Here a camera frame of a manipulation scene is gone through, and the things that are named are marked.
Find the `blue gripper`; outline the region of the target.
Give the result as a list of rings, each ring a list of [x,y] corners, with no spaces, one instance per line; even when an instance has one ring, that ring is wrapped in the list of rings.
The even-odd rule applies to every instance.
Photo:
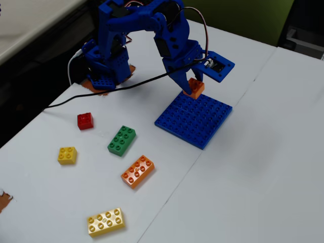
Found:
[[[203,49],[196,40],[187,39],[177,42],[176,39],[161,40],[161,57],[169,77],[186,93],[192,93],[187,71],[190,69],[197,81],[203,81],[203,72],[198,68],[196,59],[203,58]]]

